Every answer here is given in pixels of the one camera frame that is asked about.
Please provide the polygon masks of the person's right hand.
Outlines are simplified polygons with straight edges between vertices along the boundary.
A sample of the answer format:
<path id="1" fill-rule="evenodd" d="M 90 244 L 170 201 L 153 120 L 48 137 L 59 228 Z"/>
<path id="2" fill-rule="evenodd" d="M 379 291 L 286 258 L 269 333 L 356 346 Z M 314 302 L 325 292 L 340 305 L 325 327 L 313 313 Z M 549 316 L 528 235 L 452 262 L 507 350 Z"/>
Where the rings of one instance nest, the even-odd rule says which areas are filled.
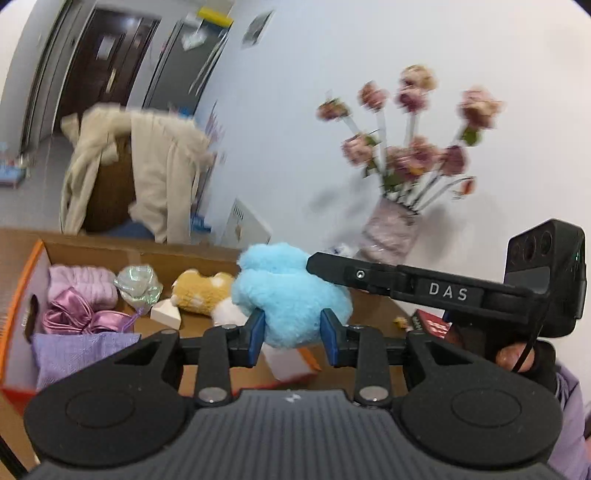
<path id="1" fill-rule="evenodd" d="M 528 349 L 525 343 L 516 343 L 500 350 L 496 355 L 496 364 L 505 370 L 512 371 L 524 353 L 527 356 L 518 372 L 525 373 L 532 368 L 535 362 L 535 351 Z"/>

